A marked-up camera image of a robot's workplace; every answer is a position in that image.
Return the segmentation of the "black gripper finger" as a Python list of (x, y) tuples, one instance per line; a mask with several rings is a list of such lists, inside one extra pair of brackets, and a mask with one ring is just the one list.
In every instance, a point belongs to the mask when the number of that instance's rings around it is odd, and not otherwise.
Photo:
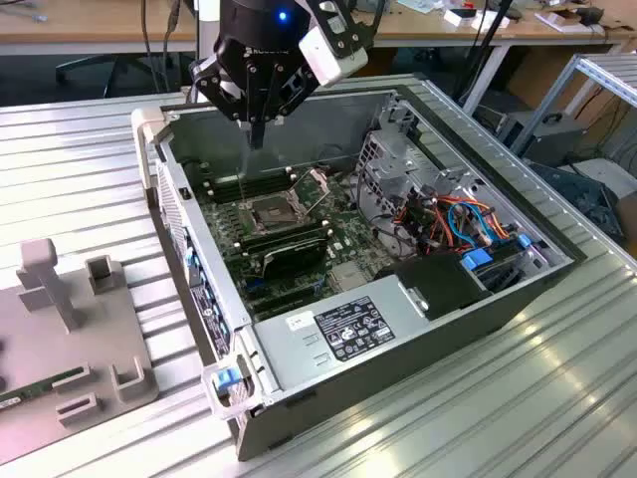
[(215, 55), (190, 64), (196, 92), (246, 133), (251, 149), (260, 148), (260, 120), (250, 114), (248, 97), (232, 81)]
[(308, 64), (296, 70), (276, 64), (257, 120), (257, 149), (263, 147), (266, 124), (291, 114), (319, 85)]

